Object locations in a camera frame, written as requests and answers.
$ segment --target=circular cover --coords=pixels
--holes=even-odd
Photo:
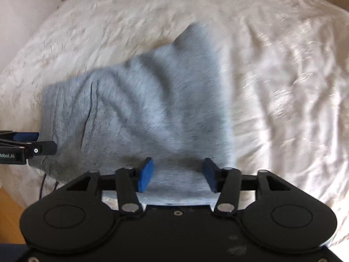
[[[241,222],[247,232],[262,245],[282,252],[307,252],[324,245],[337,227],[333,211],[311,196],[282,192],[245,209]]]
[[[22,214],[20,229],[28,244],[52,253],[78,252],[111,231],[113,211],[86,194],[42,199]]]

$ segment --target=white duvet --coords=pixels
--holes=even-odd
[[[196,21],[218,41],[237,168],[268,169],[326,203],[338,219],[332,244],[348,239],[349,13],[325,0],[67,0],[1,73],[0,129],[38,131],[44,86],[173,41]],[[37,200],[41,178],[0,167],[22,205]]]

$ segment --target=screw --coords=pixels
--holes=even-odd
[[[181,215],[183,215],[183,212],[182,211],[174,211],[173,214],[176,216],[181,216]]]
[[[38,258],[36,257],[29,257],[28,262],[40,262]]]
[[[126,204],[123,204],[121,209],[127,213],[134,213],[134,212],[138,211],[139,206],[137,204],[134,204],[134,203],[126,203]]]
[[[224,213],[230,213],[234,211],[235,207],[232,204],[229,203],[222,203],[217,206],[218,211],[224,212]]]

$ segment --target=black cable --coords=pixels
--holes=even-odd
[[[42,182],[41,182],[39,200],[40,200],[40,199],[42,198],[42,196],[43,196],[43,188],[44,188],[46,176],[47,176],[47,174],[45,173],[45,174],[44,174],[44,177],[43,177],[43,180],[42,180]]]
[[[53,192],[56,191],[56,189],[57,189],[57,187],[58,187],[58,184],[59,184],[59,182],[56,180],[55,187],[53,188]]]

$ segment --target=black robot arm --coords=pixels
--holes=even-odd
[[[37,132],[0,131],[0,164],[26,164],[33,156],[54,155],[53,141],[37,141]]]
[[[155,206],[143,210],[153,162],[113,175],[85,173],[29,206],[20,229],[29,250],[18,262],[86,261],[267,261],[340,262],[326,243],[336,230],[332,210],[269,171],[256,176],[219,169],[209,158],[204,176],[210,206]],[[116,191],[119,210],[101,201]],[[238,210],[241,190],[256,200]]]

